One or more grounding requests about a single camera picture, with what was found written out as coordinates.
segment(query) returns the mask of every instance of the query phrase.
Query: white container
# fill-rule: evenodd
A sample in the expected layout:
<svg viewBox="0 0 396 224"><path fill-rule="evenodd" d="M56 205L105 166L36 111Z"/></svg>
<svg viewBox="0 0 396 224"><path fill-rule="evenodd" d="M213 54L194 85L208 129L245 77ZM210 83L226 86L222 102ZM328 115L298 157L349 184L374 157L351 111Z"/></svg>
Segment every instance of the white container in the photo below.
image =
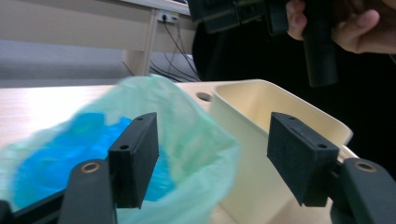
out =
<svg viewBox="0 0 396 224"><path fill-rule="evenodd" d="M345 146L352 137L345 124L277 85L260 79L219 85L209 114L242 145L233 189L220 205L239 224L331 223L331 201L301 207L266 157L273 111L300 119L340 147L340 161L357 157Z"/></svg>

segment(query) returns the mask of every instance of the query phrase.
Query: power outlet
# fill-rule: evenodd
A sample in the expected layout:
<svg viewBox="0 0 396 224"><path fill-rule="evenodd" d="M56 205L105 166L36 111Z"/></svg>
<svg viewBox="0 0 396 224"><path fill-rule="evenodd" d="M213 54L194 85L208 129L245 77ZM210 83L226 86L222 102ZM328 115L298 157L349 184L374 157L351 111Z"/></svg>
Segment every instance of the power outlet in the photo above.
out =
<svg viewBox="0 0 396 224"><path fill-rule="evenodd" d="M178 21L178 13L162 9L157 10L157 20L163 21L163 19L165 19L166 22L176 23Z"/></svg>

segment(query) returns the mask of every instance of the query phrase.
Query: table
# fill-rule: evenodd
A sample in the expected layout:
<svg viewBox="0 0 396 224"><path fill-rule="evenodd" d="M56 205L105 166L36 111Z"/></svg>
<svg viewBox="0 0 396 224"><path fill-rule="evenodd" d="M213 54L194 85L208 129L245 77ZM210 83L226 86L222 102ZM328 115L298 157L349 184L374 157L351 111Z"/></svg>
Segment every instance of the table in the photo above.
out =
<svg viewBox="0 0 396 224"><path fill-rule="evenodd" d="M149 74L152 51L173 52L175 44L158 8L179 13L180 36L191 53L196 25L187 5L169 0L4 0L0 3L0 39L94 48L124 49L123 61L136 76ZM175 25L168 25L177 38Z"/></svg>
<svg viewBox="0 0 396 224"><path fill-rule="evenodd" d="M196 93L210 94L214 86L222 83L225 82L177 85L207 111L210 102L201 100ZM110 88L112 86L0 89L0 148L70 119L81 107ZM212 213L211 224L236 223L219 205Z"/></svg>

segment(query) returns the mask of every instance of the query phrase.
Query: green plastic bag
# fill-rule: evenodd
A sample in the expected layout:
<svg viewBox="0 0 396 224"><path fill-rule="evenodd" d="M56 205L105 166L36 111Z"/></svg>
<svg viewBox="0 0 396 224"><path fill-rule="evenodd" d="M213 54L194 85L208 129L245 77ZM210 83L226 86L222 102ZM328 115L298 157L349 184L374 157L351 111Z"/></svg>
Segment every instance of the green plastic bag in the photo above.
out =
<svg viewBox="0 0 396 224"><path fill-rule="evenodd" d="M101 112L106 122L156 112L160 146L176 188L142 209L118 209L119 223L209 223L213 208L231 189L240 145L190 96L164 77L129 77L77 111ZM12 203L10 183L18 166L66 127L59 124L0 149L0 199Z"/></svg>

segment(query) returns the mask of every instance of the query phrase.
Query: black mount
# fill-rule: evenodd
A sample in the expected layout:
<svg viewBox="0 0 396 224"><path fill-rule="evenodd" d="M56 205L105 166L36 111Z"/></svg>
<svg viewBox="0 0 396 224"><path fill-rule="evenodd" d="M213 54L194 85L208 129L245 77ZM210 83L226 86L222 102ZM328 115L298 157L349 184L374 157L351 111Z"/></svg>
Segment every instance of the black mount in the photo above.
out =
<svg viewBox="0 0 396 224"><path fill-rule="evenodd" d="M295 117L272 113L267 157L300 205L325 206L334 224L396 223L396 182L364 159L337 160L339 148Z"/></svg>

